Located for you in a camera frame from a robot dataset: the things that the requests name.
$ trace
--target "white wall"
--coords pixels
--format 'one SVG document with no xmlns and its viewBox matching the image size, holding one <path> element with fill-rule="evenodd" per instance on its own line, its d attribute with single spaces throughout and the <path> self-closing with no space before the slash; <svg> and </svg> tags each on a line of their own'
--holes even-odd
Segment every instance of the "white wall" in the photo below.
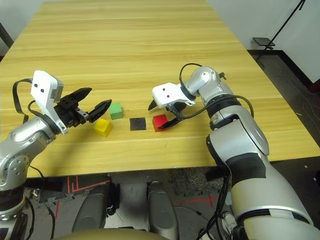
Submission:
<svg viewBox="0 0 320 240">
<path fill-rule="evenodd" d="M 0 0 L 0 23 L 13 40 L 17 39 L 44 0 Z M 8 51 L 0 41 L 0 55 Z"/>
<path fill-rule="evenodd" d="M 252 37 L 271 39 L 300 0 L 207 1 L 246 49 L 261 49 Z M 307 0 L 274 43 L 313 83 L 320 79 L 320 1 Z"/>
<path fill-rule="evenodd" d="M 274 42 L 313 83 L 320 79 L 320 1 L 307 0 Z"/>
<path fill-rule="evenodd" d="M 295 0 L 207 1 L 246 49 L 258 47 L 253 37 L 272 38 L 297 3 Z"/>
</svg>

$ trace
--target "wire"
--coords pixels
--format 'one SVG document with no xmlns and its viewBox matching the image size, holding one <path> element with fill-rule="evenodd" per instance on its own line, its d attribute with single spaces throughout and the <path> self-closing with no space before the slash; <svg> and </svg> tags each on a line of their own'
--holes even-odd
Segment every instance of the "wire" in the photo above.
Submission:
<svg viewBox="0 0 320 240">
<path fill-rule="evenodd" d="M 52 210 L 47 206 L 46 207 L 48 209 L 49 214 L 51 215 L 52 218 L 52 229 L 51 229 L 51 238 L 50 239 L 54 239 L 55 236 L 55 229 L 56 229 L 56 219 L 55 219 L 55 215 L 52 212 Z"/>
<path fill-rule="evenodd" d="M 40 176 L 42 178 L 42 187 L 41 187 L 41 193 L 42 193 L 45 188 L 45 176 L 42 174 L 42 172 L 38 168 L 31 166 L 31 165 L 29 165 L 29 167 L 36 170 L 40 174 Z"/>
<path fill-rule="evenodd" d="M 228 189 L 229 189 L 229 179 L 230 179 L 231 174 L 230 174 L 230 171 L 227 167 L 225 167 L 224 170 L 225 170 L 225 175 L 223 177 L 223 185 L 222 185 L 221 191 L 219 193 L 215 212 L 214 212 L 213 216 L 210 218 L 210 220 L 208 221 L 206 228 L 199 232 L 196 240 L 200 240 L 202 238 L 202 236 L 205 234 L 207 234 L 209 239 L 213 240 L 213 238 L 210 236 L 209 231 L 215 224 L 218 224 L 218 218 L 221 216 L 223 207 L 225 205 Z"/>
<path fill-rule="evenodd" d="M 302 93 L 298 88 L 296 88 L 296 86 L 294 86 L 294 85 L 293 85 L 288 79 L 286 79 L 285 77 L 283 77 L 283 76 L 281 76 L 281 75 L 275 75 L 274 77 L 285 80 L 288 84 L 291 85 L 291 87 L 293 87 L 293 88 L 307 101 L 307 103 L 302 104 L 302 109 L 303 109 L 303 111 L 306 113 L 306 115 L 311 119 L 311 121 L 312 121 L 313 124 L 315 125 L 318 133 L 320 134 L 320 129 L 319 129 L 319 127 L 318 127 L 318 124 L 317 124 L 317 123 L 313 120 L 313 118 L 310 116 L 310 114 L 309 114 L 308 111 L 306 110 L 305 106 L 308 106 L 308 105 L 309 105 L 309 107 L 310 107 L 313 115 L 314 115 L 315 118 L 316 118 L 317 120 L 319 120 L 319 121 L 320 121 L 320 117 L 315 113 L 314 108 L 320 110 L 320 107 L 317 106 L 317 105 L 312 104 L 312 103 L 303 95 L 303 93 Z"/>
<path fill-rule="evenodd" d="M 23 83 L 23 82 L 32 84 L 32 80 L 33 80 L 32 78 L 25 78 L 25 79 L 16 81 L 12 86 L 12 96 L 13 96 L 14 108 L 18 114 L 23 115 L 23 122 L 22 122 L 23 124 L 28 121 L 29 116 L 27 114 L 25 114 L 21 108 L 21 104 L 19 101 L 19 95 L 18 95 L 18 85 L 19 85 L 19 83 Z"/>
<path fill-rule="evenodd" d="M 191 115 L 189 115 L 189 116 L 178 115 L 177 117 L 180 118 L 181 120 L 191 119 L 191 118 L 197 116 L 198 114 L 202 113 L 204 110 L 206 110 L 206 109 L 212 107 L 213 105 L 221 102 L 222 100 L 225 100 L 225 99 L 233 99 L 233 98 L 244 100 L 244 101 L 248 104 L 248 106 L 249 106 L 251 116 L 252 116 L 253 118 L 255 117 L 254 108 L 253 108 L 251 102 L 250 102 L 247 98 L 245 98 L 244 96 L 239 96 L 239 95 L 227 95 L 227 96 L 225 96 L 225 97 L 223 97 L 223 98 L 220 98 L 220 99 L 218 99 L 218 100 L 216 100 L 216 101 L 208 104 L 207 106 L 205 106 L 204 108 L 202 108 L 202 109 L 200 109 L 199 111 L 195 112 L 194 114 L 191 114 Z"/>
<path fill-rule="evenodd" d="M 207 222 L 209 222 L 209 219 L 206 218 L 201 212 L 191 208 L 191 207 L 187 207 L 187 206 L 178 206 L 178 205 L 173 205 L 174 208 L 179 208 L 179 209 L 188 209 L 190 211 L 195 212 L 197 215 L 199 215 L 200 217 L 202 217 L 204 220 L 206 220 Z"/>
<path fill-rule="evenodd" d="M 202 67 L 201 64 L 194 63 L 194 62 L 190 62 L 190 63 L 187 63 L 187 64 L 183 65 L 182 68 L 181 68 L 181 70 L 180 70 L 180 73 L 179 73 L 179 82 L 180 82 L 181 86 L 184 86 L 184 85 L 185 85 L 184 82 L 183 82 L 183 80 L 182 80 L 182 72 L 183 72 L 183 70 L 185 69 L 186 66 L 190 66 L 190 65 Z M 212 107 L 213 105 L 217 104 L 219 101 L 222 101 L 222 100 L 225 100 L 225 99 L 233 99 L 233 98 L 237 98 L 237 99 L 242 99 L 242 100 L 244 100 L 244 101 L 248 104 L 248 106 L 249 106 L 249 108 L 250 108 L 250 114 L 251 114 L 251 116 L 252 116 L 252 117 L 255 116 L 254 108 L 252 107 L 252 104 L 250 103 L 250 101 L 249 101 L 247 98 L 245 98 L 244 96 L 239 96 L 239 95 L 225 96 L 225 97 L 223 97 L 223 98 L 221 98 L 221 99 L 218 99 L 218 100 L 210 103 L 209 105 L 203 107 L 203 108 L 200 109 L 199 111 L 197 111 L 197 112 L 195 112 L 194 114 L 191 114 L 191 115 L 189 115 L 189 116 L 180 115 L 178 112 L 173 112 L 173 113 L 177 116 L 177 118 L 178 118 L 180 121 L 181 121 L 181 120 L 185 120 L 185 119 L 191 119 L 191 118 L 197 116 L 198 114 L 202 113 L 204 110 L 206 110 L 206 109 Z"/>
<path fill-rule="evenodd" d="M 29 167 L 36 170 L 40 174 L 40 176 L 42 178 L 42 187 L 41 187 L 41 193 L 42 193 L 44 190 L 44 187 L 45 187 L 45 176 L 42 174 L 42 172 L 38 168 L 31 166 L 31 165 Z M 52 210 L 48 206 L 46 206 L 46 208 L 48 209 L 48 212 L 52 217 L 52 229 L 51 229 L 51 238 L 50 239 L 53 239 L 55 236 L 55 230 L 56 230 L 56 218 L 55 218 L 55 215 L 52 212 Z"/>
<path fill-rule="evenodd" d="M 32 105 L 33 103 L 35 103 L 35 102 L 36 102 L 36 100 L 32 100 L 32 101 L 28 104 L 28 110 L 30 111 L 30 113 L 36 115 L 37 117 L 42 118 L 43 115 L 42 115 L 40 112 L 31 109 L 31 105 Z"/>
<path fill-rule="evenodd" d="M 35 229 L 35 209 L 31 203 L 31 201 L 29 200 L 29 198 L 25 197 L 25 200 L 29 204 L 30 209 L 31 209 L 31 214 L 32 214 L 32 221 L 31 221 L 31 227 L 29 230 L 29 235 L 25 239 L 25 240 L 29 240 L 31 238 L 32 233 L 34 232 L 34 229 Z"/>
<path fill-rule="evenodd" d="M 189 65 L 194 65 L 194 66 L 199 66 L 199 67 L 202 67 L 202 65 L 200 65 L 200 64 L 198 64 L 198 63 L 194 63 L 194 62 L 190 62 L 190 63 L 187 63 L 187 64 L 185 64 L 185 65 L 183 65 L 183 67 L 181 68 L 181 70 L 180 70 L 180 73 L 179 73 L 179 81 L 180 81 L 180 84 L 181 84 L 181 86 L 183 85 L 185 85 L 184 84 L 184 82 L 182 81 L 182 72 L 183 72 L 183 70 L 185 69 L 185 67 L 186 66 L 189 66 Z"/>
<path fill-rule="evenodd" d="M 224 240 L 223 237 L 222 237 L 221 231 L 220 231 L 220 227 L 219 227 L 218 221 L 216 222 L 216 231 L 218 232 L 219 238 L 221 240 Z"/>
</svg>

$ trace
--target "green cube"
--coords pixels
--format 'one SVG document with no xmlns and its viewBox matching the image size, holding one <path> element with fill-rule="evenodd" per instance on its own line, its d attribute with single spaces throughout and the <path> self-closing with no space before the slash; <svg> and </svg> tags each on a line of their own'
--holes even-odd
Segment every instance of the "green cube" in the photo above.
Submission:
<svg viewBox="0 0 320 240">
<path fill-rule="evenodd" d="M 122 119 L 124 117 L 120 103 L 112 103 L 109 107 L 109 112 L 112 120 Z"/>
</svg>

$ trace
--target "metal stand leg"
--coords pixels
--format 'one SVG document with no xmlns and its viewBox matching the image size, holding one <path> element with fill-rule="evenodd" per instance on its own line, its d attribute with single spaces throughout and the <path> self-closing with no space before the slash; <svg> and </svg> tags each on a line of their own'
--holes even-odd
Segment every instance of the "metal stand leg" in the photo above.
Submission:
<svg viewBox="0 0 320 240">
<path fill-rule="evenodd" d="M 13 39 L 10 37 L 9 33 L 6 31 L 4 26 L 0 23 L 0 38 L 4 41 L 4 43 L 11 48 L 12 44 L 14 44 Z"/>
</svg>

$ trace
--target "red cube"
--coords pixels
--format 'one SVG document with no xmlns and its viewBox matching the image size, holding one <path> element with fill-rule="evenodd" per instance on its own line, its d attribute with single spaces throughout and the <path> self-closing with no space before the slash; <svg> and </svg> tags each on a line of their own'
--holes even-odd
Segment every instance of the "red cube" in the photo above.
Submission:
<svg viewBox="0 0 320 240">
<path fill-rule="evenodd" d="M 165 114 L 154 116 L 153 120 L 152 120 L 154 131 L 160 132 L 160 131 L 167 130 L 166 128 L 165 129 L 159 129 L 166 122 L 168 122 L 168 119 L 167 119 L 167 116 Z"/>
</svg>

